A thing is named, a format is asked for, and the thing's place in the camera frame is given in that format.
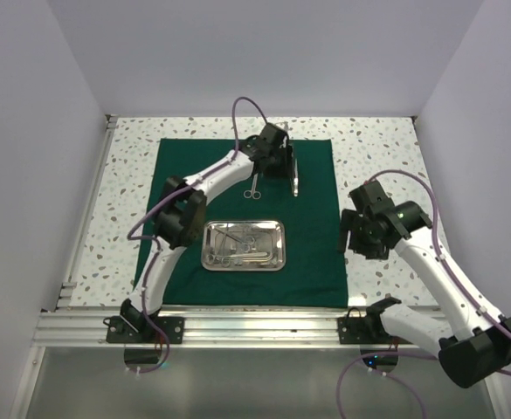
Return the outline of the steel forceps tweezers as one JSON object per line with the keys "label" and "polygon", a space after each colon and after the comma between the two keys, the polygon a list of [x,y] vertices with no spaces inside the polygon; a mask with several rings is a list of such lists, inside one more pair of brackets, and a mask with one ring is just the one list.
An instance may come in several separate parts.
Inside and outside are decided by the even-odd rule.
{"label": "steel forceps tweezers", "polygon": [[289,178],[291,182],[291,190],[294,197],[299,196],[300,180],[298,170],[298,160],[295,153],[295,147],[293,144],[288,146],[289,149]]}

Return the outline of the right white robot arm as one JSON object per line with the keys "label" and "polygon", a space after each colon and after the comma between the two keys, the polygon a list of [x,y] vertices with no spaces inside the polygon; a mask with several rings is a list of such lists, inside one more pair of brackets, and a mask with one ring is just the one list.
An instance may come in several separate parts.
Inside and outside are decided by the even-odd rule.
{"label": "right white robot arm", "polygon": [[475,287],[438,240],[437,218],[415,202],[395,204],[377,180],[350,191],[353,209],[342,211],[338,251],[385,260],[392,251],[409,265],[437,301],[436,320],[385,297],[363,316],[337,320],[339,341],[410,342],[437,359],[445,374],[470,388],[511,364],[511,317]]}

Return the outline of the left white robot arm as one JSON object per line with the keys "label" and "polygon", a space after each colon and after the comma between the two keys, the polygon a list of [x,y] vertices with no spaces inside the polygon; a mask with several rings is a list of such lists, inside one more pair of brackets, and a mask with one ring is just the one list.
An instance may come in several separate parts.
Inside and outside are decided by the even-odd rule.
{"label": "left white robot arm", "polygon": [[128,240],[149,240],[155,249],[140,282],[121,305],[120,317],[128,335],[144,343],[162,331],[154,317],[162,308],[166,286],[180,257],[203,231],[209,204],[255,175],[290,177],[294,168],[289,134],[267,122],[260,134],[235,140],[234,149],[209,167],[165,181],[159,203],[128,233]]}

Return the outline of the steel surgical scissors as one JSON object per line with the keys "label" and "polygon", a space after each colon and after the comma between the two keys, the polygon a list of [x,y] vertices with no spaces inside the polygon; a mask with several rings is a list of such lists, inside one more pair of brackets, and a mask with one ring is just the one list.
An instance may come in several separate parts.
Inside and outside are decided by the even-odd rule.
{"label": "steel surgical scissors", "polygon": [[257,189],[259,175],[256,174],[252,178],[252,184],[249,189],[246,189],[243,193],[245,199],[259,200],[261,198],[261,192]]}

